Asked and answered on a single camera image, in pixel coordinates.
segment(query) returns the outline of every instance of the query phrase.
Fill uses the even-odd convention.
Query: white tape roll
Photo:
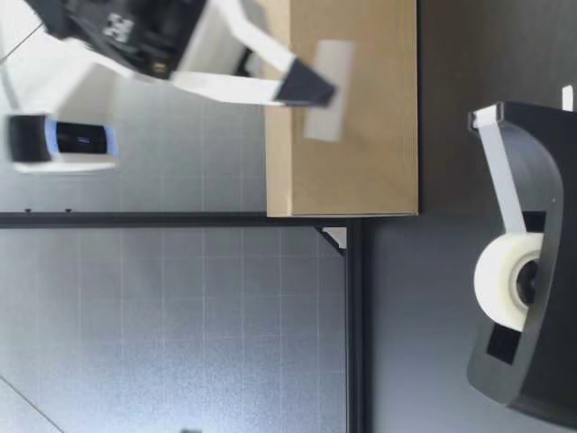
[[[523,331],[528,307],[517,291],[523,267],[539,259],[543,234],[506,234],[485,248],[475,269],[475,295],[482,310],[503,327]]]

